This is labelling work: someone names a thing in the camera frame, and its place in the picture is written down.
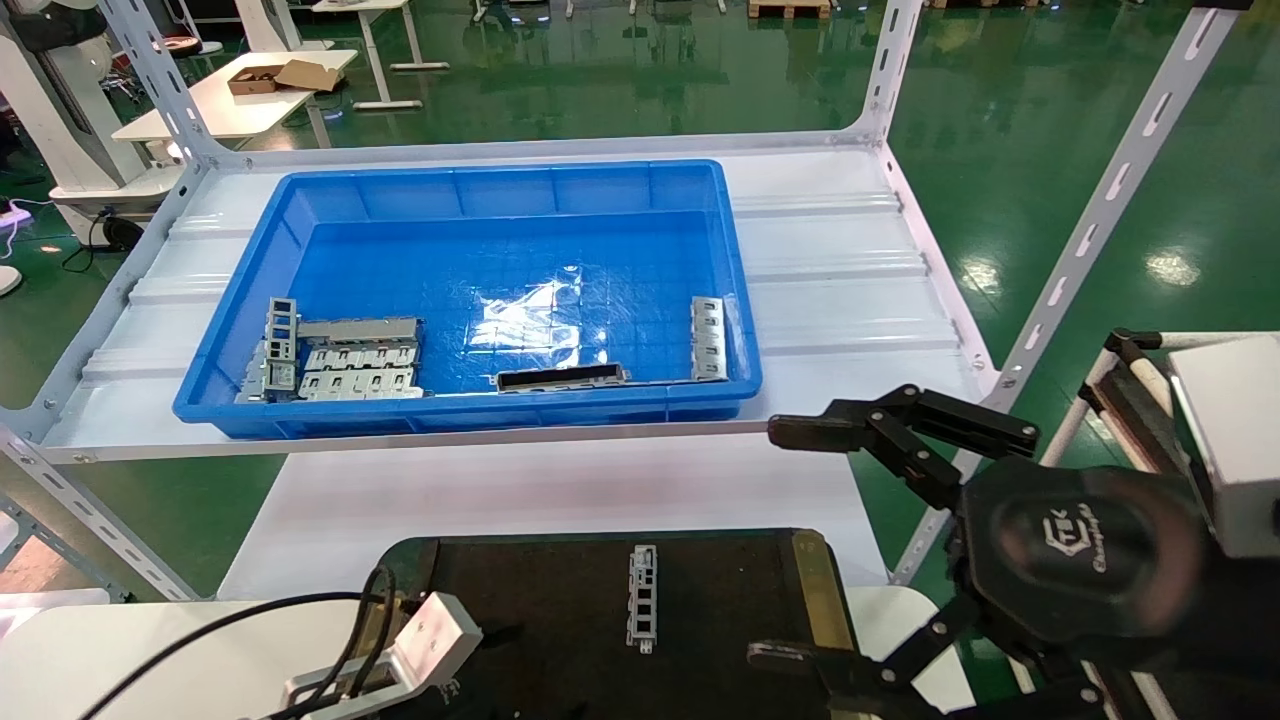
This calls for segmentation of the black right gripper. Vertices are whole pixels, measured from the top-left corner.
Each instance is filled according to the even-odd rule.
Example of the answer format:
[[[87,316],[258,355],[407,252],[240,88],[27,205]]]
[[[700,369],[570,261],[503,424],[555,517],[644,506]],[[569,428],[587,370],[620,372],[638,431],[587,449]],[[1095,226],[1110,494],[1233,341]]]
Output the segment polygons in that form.
[[[836,398],[814,416],[773,415],[768,438],[792,451],[865,451],[931,507],[957,506],[960,587],[975,601],[952,598],[884,660],[782,641],[748,646],[754,669],[808,679],[836,714],[1100,719],[1101,691],[1082,674],[947,712],[913,682],[978,621],[989,638],[1016,650],[1098,648],[1166,635],[1190,612],[1212,557],[1199,509],[1170,477],[998,460],[961,488],[961,470],[928,439],[979,457],[1030,457],[1041,430],[918,386],[873,400]]]

